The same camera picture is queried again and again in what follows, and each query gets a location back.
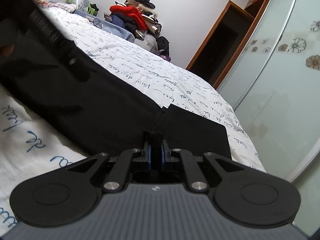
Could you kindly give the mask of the black pants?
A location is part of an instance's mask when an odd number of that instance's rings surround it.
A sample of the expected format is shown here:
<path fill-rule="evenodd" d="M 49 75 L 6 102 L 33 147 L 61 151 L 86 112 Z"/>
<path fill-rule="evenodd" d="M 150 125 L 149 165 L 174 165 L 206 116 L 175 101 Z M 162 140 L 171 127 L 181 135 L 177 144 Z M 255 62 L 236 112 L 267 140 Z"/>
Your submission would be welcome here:
<path fill-rule="evenodd" d="M 180 107 L 159 107 L 111 74 L 64 37 L 32 0 L 9 1 L 1 13 L 1 84 L 21 103 L 89 155 L 148 147 L 162 164 L 162 148 L 231 157 L 226 129 Z"/>

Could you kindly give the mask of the white script-print bedsheet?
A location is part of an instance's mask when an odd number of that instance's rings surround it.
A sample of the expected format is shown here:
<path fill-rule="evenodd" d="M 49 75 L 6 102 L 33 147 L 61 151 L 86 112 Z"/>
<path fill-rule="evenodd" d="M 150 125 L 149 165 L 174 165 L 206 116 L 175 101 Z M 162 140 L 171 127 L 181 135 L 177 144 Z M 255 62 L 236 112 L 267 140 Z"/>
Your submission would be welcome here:
<path fill-rule="evenodd" d="M 62 9 L 44 13 L 64 35 L 111 74 L 161 107 L 176 105 L 227 129 L 232 159 L 263 170 L 257 151 L 231 105 L 206 81 L 143 48 L 92 26 Z M 9 196 L 22 181 L 84 159 L 82 150 L 66 139 L 6 89 L 1 89 L 1 234 L 17 220 Z"/>

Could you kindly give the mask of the frosted glass wardrobe door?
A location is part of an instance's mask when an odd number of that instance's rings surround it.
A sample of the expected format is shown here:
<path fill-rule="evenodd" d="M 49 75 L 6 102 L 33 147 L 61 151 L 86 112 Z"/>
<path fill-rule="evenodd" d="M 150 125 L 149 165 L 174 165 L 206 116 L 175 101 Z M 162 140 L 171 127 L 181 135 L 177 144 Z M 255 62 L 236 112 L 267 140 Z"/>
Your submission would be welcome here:
<path fill-rule="evenodd" d="M 319 154 L 319 0 L 270 0 L 218 91 L 265 170 L 295 181 Z"/>

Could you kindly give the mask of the blue patterned blanket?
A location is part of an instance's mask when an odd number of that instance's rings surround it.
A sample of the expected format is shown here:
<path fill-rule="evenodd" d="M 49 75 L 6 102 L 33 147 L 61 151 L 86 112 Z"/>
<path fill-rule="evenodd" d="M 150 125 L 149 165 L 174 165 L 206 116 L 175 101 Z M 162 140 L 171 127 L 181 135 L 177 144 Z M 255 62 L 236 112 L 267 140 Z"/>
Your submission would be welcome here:
<path fill-rule="evenodd" d="M 81 16 L 85 19 L 87 19 L 89 21 L 89 23 L 95 27 L 97 27 L 98 29 L 101 29 L 107 33 L 116 35 L 118 37 L 121 37 L 129 42 L 134 42 L 135 41 L 135 37 L 134 35 L 125 30 L 124 28 L 117 26 L 111 22 L 107 22 L 105 20 L 102 20 L 96 16 L 90 15 L 86 12 L 80 11 L 80 10 L 75 10 L 75 12 L 73 12 L 73 14 Z"/>

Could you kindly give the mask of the green bag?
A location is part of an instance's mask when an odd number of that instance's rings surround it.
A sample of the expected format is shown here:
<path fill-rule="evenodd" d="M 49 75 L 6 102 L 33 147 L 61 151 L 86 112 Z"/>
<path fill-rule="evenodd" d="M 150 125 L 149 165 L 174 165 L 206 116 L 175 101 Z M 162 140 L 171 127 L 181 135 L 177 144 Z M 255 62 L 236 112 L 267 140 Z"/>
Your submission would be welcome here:
<path fill-rule="evenodd" d="M 97 16 L 99 8 L 96 4 L 89 3 L 87 13 L 93 16 Z"/>

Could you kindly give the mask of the red garment on pile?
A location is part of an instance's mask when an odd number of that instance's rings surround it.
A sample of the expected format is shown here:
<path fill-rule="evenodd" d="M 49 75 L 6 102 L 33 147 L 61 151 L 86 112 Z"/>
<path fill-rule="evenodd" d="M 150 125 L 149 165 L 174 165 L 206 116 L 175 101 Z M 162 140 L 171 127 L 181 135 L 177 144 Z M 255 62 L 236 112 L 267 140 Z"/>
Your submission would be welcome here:
<path fill-rule="evenodd" d="M 142 17 L 139 10 L 133 6 L 124 7 L 121 5 L 112 5 L 110 6 L 110 12 L 112 13 L 121 13 L 128 18 L 131 18 L 134 20 L 137 24 L 137 27 L 139 30 L 147 31 L 148 26 L 146 25 L 146 22 L 144 21 L 144 18 Z"/>

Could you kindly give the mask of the red floral blanket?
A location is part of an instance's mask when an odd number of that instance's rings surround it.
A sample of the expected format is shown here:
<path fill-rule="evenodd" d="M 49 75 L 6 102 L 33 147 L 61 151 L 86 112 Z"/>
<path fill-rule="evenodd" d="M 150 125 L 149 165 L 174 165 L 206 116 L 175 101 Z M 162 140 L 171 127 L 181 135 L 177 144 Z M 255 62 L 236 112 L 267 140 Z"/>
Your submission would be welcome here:
<path fill-rule="evenodd" d="M 54 6 L 54 3 L 50 3 L 46 0 L 32 0 L 32 1 L 41 8 L 50 8 Z"/>

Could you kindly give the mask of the pile of mixed clothes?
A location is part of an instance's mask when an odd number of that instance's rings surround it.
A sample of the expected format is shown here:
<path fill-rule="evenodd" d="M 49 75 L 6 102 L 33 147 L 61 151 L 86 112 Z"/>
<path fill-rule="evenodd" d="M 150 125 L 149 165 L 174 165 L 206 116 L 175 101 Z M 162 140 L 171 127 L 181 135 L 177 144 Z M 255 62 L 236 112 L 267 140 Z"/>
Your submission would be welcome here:
<path fill-rule="evenodd" d="M 162 25 L 158 21 L 156 6 L 150 0 L 126 0 L 110 6 L 105 20 L 129 31 L 134 43 L 170 62 L 169 41 L 161 36 Z"/>

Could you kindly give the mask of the wooden door frame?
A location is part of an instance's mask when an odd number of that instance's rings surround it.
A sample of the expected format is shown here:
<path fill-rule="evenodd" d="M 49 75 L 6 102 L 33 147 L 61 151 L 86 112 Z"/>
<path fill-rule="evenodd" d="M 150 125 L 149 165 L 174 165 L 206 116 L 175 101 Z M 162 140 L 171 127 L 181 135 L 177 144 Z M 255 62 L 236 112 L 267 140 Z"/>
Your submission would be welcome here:
<path fill-rule="evenodd" d="M 249 0 L 244 9 L 228 1 L 186 70 L 218 89 L 271 0 Z"/>

